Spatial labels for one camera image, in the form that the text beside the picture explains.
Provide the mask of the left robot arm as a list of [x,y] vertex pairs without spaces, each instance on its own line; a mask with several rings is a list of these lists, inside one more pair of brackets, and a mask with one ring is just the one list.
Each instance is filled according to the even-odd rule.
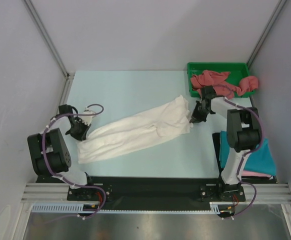
[[89,201],[96,198],[103,200],[102,191],[91,182],[89,175],[79,170],[71,170],[72,160],[62,131],[57,122],[67,120],[69,129],[65,132],[77,141],[84,141],[91,127],[92,118],[101,114],[104,107],[100,104],[88,105],[84,112],[68,104],[58,107],[58,114],[50,119],[43,132],[27,137],[31,163],[39,177],[51,177],[68,185],[70,201]]

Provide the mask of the white t-shirt with robot print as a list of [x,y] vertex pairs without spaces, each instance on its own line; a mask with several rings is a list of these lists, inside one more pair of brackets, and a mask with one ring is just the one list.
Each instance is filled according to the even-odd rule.
[[78,163],[108,160],[166,143],[190,133],[190,120],[189,102],[180,95],[166,104],[95,129],[77,144]]

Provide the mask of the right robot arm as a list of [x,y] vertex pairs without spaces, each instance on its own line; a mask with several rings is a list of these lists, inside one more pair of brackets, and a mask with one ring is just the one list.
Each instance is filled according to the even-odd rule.
[[240,193],[242,173],[249,156],[262,146],[263,130],[258,110],[243,107],[218,95],[212,86],[201,90],[201,100],[196,102],[191,123],[206,122],[208,115],[219,114],[226,119],[226,140],[229,154],[220,172],[215,195],[222,201],[232,200]]

